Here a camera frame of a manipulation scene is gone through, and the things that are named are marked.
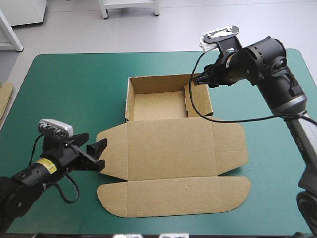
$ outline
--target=cardboard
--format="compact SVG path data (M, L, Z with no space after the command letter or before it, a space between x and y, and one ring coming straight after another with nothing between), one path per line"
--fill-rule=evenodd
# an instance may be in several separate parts
M198 117L190 102L189 78L189 74L130 77L126 120ZM193 86L192 95L197 109L205 116L211 116L213 110L207 86Z
M125 180L217 176L248 161L244 129L202 118L129 121L108 139L101 173Z
M2 87L0 87L0 119L2 118L6 105L9 102L12 90L13 85L11 83L4 83Z
M121 217L225 212L247 197L246 177L218 177L248 161L243 127L213 123L194 111L189 74L128 79L127 123L102 131L108 139L101 173L128 182L104 184L98 198ZM212 115L206 85L193 86L198 110Z
M216 213L240 206L249 194L246 177L195 177L104 184L97 194L120 217Z

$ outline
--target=table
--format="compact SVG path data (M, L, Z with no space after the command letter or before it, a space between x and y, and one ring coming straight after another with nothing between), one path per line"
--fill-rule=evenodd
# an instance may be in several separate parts
M301 54L287 50L289 66L308 96L308 112L317 119L316 86ZM89 143L98 132L124 123L127 78L137 75L190 73L200 52L54 54L37 56L0 131L2 176L27 166L37 123L53 118L73 125L75 133L89 132ZM201 60L198 71L213 63L218 52ZM245 80L234 86L210 90L214 116L248 119L270 115L256 87ZM64 203L56 189L46 191L11 233L117 234L186 232L223 235L292 235L308 232L296 206L297 182L304 162L282 119L243 124L249 162L226 173L247 176L252 188L237 209L219 214L157 218L120 218L108 213L97 199L97 187L118 182L96 172L73 172L81 197ZM41 152L39 142L35 158ZM61 181L66 195L72 185Z

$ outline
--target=flattened cardboard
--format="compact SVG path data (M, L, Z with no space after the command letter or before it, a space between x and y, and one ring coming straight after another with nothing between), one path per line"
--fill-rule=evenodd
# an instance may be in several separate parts
M0 118L2 118L6 105L9 102L11 93L13 90L13 85L11 83L4 83L0 87Z
M244 129L202 118L128 123L100 132L108 139L101 173L125 179L217 176L248 161Z
M140 76L128 79L126 120L158 120L198 117L189 98L190 74ZM192 87L196 107L212 115L207 85Z
M246 177L196 177L104 184L97 193L116 216L156 217L230 211L250 186Z
M247 197L246 177L218 177L244 165L243 127L200 118L189 97L189 74L131 77L127 123L102 131L108 139L101 173L128 180L104 184L98 198L112 214L148 217L225 212ZM196 107L212 115L206 85L192 87Z

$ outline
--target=yellow label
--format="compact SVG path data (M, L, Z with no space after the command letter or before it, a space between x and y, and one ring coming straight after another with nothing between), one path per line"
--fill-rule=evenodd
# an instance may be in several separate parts
M43 165L50 172L50 174L57 171L55 164L48 159L42 158L39 161L37 161L37 163Z

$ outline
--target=robotic arm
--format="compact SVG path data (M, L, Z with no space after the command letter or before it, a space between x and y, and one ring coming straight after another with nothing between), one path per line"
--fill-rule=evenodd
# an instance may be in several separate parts
M317 126L305 110L307 97L287 66L286 50L279 40L267 37L242 48L238 33L238 27L229 26L201 37L204 52L218 48L220 55L194 78L194 84L214 88L247 79L258 87L271 112L285 120L306 164L298 184L305 189L297 195L298 208L317 235Z
M99 156L107 146L107 139L87 145L87 152L79 147L88 141L88 133L73 135L73 127L53 119L42 119L38 130L44 136L39 161L11 178L0 177L0 236L15 218L24 216L44 191L55 186L67 203L79 196L76 183L69 173L73 170L101 171L105 162ZM56 183L67 177L76 188L77 198L67 200Z

